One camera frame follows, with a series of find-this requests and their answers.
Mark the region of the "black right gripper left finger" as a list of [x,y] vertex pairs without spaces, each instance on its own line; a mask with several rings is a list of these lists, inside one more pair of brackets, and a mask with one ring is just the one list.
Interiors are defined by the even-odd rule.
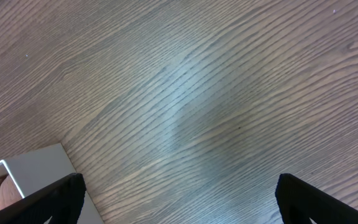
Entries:
[[83,175],[69,174],[0,210],[0,224],[77,224],[85,193]]

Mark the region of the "white cardboard box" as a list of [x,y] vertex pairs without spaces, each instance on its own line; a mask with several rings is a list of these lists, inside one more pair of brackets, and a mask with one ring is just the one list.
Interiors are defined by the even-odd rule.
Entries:
[[[22,199],[72,173],[77,171],[61,144],[0,161],[0,177],[10,175]],[[87,191],[77,224],[103,224]]]

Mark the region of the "brown plush toy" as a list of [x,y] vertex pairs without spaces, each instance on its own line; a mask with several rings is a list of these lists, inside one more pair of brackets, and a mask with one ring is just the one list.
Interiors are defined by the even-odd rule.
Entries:
[[8,175],[0,185],[0,210],[20,201],[22,196],[12,177]]

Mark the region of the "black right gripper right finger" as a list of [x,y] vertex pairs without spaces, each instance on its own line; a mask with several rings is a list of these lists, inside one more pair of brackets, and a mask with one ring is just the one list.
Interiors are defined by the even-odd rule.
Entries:
[[275,197],[284,224],[358,224],[358,210],[288,173],[280,174]]

